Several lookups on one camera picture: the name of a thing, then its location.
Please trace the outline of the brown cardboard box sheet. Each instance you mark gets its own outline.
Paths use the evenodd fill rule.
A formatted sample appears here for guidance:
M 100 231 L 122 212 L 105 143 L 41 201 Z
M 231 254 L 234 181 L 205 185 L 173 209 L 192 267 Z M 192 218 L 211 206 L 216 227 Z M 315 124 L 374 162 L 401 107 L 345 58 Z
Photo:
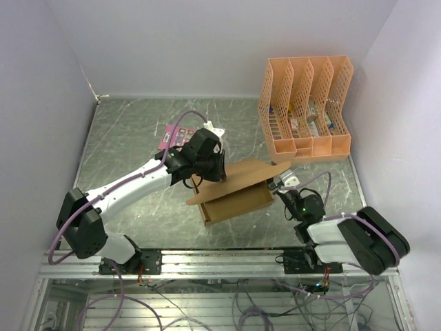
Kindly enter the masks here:
M 290 166 L 289 161 L 271 165 L 259 159 L 228 164 L 226 180 L 204 180 L 186 204 L 198 206 L 205 226 L 266 208 L 274 202 L 267 182 Z

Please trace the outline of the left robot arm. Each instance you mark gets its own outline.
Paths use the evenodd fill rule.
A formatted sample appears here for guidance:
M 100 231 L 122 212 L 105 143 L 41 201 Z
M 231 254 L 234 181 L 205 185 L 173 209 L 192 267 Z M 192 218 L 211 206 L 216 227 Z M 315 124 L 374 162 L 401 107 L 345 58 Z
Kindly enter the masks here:
M 72 253 L 78 259 L 99 256 L 126 274 L 144 270 L 142 249 L 127 235 L 108 232 L 105 223 L 143 197 L 184 183 L 193 175 L 202 181 L 224 181 L 224 134 L 223 129 L 206 125 L 187 143 L 157 152 L 139 169 L 110 184 L 86 193 L 78 188 L 69 191 L 56 227 Z

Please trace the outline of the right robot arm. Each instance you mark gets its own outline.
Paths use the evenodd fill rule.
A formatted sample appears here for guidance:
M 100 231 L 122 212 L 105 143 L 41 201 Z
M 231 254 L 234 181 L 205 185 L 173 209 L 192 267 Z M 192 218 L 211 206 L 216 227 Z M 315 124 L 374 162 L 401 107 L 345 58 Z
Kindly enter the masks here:
M 326 217 L 325 202 L 315 190 L 283 190 L 281 183 L 270 183 L 269 189 L 283 202 L 285 218 L 297 222 L 294 233 L 305 245 L 302 258 L 310 272 L 343 263 L 379 275 L 411 251 L 405 237 L 371 206 Z

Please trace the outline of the pink book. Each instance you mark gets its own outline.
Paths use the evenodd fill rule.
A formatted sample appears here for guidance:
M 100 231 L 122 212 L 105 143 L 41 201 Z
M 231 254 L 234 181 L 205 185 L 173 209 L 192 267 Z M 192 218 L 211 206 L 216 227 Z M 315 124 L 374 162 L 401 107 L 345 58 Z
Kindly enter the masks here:
M 194 129 L 177 126 L 173 131 L 173 125 L 168 125 L 165 129 L 161 142 L 158 145 L 158 150 L 164 150 L 167 143 L 171 141 L 170 147 L 182 147 L 189 142 L 195 133 Z

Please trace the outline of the orange plastic file rack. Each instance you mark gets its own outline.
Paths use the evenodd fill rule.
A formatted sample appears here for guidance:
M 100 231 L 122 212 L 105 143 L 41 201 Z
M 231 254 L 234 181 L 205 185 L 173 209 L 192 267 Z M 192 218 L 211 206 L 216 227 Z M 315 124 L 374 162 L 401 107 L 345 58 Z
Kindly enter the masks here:
M 258 115 L 273 162 L 340 161 L 349 156 L 351 135 L 342 109 L 352 76 L 347 56 L 268 60 Z

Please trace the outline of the aluminium frame rail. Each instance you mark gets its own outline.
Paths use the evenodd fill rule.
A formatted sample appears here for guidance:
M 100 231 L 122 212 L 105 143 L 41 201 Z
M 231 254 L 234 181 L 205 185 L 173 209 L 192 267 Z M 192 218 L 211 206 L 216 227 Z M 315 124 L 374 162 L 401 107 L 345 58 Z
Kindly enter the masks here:
M 320 278 L 325 268 L 311 268 L 296 259 L 288 263 L 281 259 L 283 249 L 271 250 L 148 250 L 153 265 L 142 276 L 144 280 L 166 279 L 275 279 L 283 277 Z M 25 314 L 22 330 L 36 330 L 39 308 L 47 298 L 51 279 L 114 279 L 114 268 L 101 257 L 80 260 L 74 256 L 52 266 L 43 257 L 30 308 Z

